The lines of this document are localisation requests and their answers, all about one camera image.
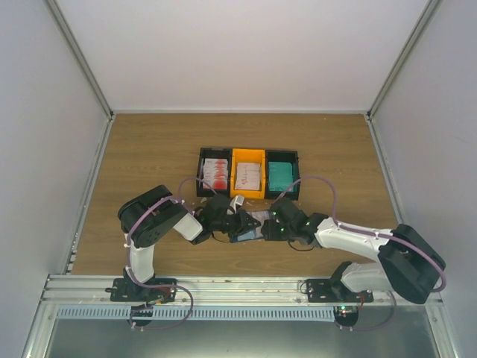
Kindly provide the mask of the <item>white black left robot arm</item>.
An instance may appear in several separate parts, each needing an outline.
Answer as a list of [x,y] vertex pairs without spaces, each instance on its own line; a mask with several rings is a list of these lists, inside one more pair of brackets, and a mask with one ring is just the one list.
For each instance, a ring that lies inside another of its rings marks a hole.
[[137,301],[152,296],[154,247],[171,230],[193,245],[216,232],[227,235],[230,241],[241,236],[255,239],[269,215],[253,215],[242,208],[243,202],[240,195],[230,199],[214,194],[205,206],[188,210],[182,200],[160,185],[123,204],[118,219],[127,249],[124,273],[130,279],[128,293]]

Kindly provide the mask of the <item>blue card holder wallet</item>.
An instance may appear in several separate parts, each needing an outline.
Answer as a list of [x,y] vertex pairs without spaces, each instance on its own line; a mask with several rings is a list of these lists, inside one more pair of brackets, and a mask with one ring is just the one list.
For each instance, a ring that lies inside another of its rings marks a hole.
[[273,218],[271,211],[245,211],[245,213],[247,214],[247,227],[245,228],[245,232],[230,235],[231,243],[247,242],[265,238],[262,234],[262,227],[265,221]]

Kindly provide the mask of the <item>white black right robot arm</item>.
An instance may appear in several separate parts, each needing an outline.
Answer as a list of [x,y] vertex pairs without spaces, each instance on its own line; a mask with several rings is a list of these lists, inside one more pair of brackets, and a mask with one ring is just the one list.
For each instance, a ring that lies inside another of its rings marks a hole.
[[298,241],[365,257],[367,264],[343,262],[329,279],[331,296],[346,302],[367,290],[393,291],[413,304],[445,286],[445,261],[411,226],[393,230],[347,224],[321,213],[307,216],[293,201],[281,198],[261,234],[270,241]]

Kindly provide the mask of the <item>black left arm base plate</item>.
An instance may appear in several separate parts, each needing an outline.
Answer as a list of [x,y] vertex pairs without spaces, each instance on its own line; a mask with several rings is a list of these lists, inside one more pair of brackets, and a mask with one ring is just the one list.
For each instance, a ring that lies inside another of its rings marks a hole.
[[161,286],[161,288],[145,288],[135,284],[129,276],[116,278],[111,287],[105,289],[113,302],[143,302],[147,304],[168,303],[175,300],[175,288],[165,285],[176,285],[176,279],[151,278],[147,285]]

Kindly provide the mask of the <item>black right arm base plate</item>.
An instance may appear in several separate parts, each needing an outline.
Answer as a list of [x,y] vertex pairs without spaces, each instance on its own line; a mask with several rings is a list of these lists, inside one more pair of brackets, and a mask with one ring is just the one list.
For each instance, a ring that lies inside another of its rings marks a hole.
[[309,303],[346,303],[360,304],[374,302],[372,292],[366,290],[351,292],[348,289],[333,289],[329,279],[306,279],[300,291],[306,295]]

